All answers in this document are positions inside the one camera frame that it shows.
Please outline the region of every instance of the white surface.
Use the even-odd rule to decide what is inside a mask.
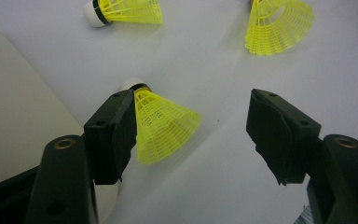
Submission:
[[[140,84],[140,83],[145,83],[145,82],[138,77],[130,77],[123,81],[119,90],[120,91],[128,90],[129,88],[131,88],[137,84]]]
[[[250,55],[247,0],[161,0],[164,24],[95,29],[87,0],[0,1],[0,31],[80,123],[129,77],[200,112],[194,138],[123,176],[107,223],[293,223],[306,184],[278,186],[245,131],[251,89],[273,91],[330,133],[358,138],[358,1],[309,0],[315,21],[294,48]]]
[[[98,18],[97,13],[95,12],[94,5],[91,2],[88,2],[84,5],[83,13],[86,21],[93,27],[104,26],[103,22]]]

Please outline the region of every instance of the black machine part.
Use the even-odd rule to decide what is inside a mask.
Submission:
[[[278,183],[307,188],[316,224],[358,223],[358,141],[331,134],[275,93],[252,90],[246,131]]]
[[[98,223],[94,184],[121,180],[136,143],[133,90],[110,96],[84,131],[51,141],[38,167],[0,183],[0,224]]]

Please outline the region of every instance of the plastic shuttlecock skirt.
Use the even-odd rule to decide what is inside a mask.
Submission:
[[[99,5],[108,21],[162,23],[158,0],[100,0]]]
[[[313,18],[312,7],[298,0],[254,0],[245,47],[257,55],[283,52],[305,37]]]
[[[201,115],[149,90],[135,92],[138,160],[161,161],[182,147],[196,132]]]

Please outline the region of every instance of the shuttlecock cork base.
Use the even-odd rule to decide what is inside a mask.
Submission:
[[[161,161],[181,148],[196,132],[201,115],[153,93],[138,78],[121,89],[133,89],[138,135],[138,160],[142,164]]]
[[[93,0],[84,6],[83,12],[94,27],[113,21],[162,24],[158,0]]]
[[[105,26],[109,21],[103,16],[101,9],[98,5],[98,0],[88,2],[83,9],[86,21],[93,27]]]

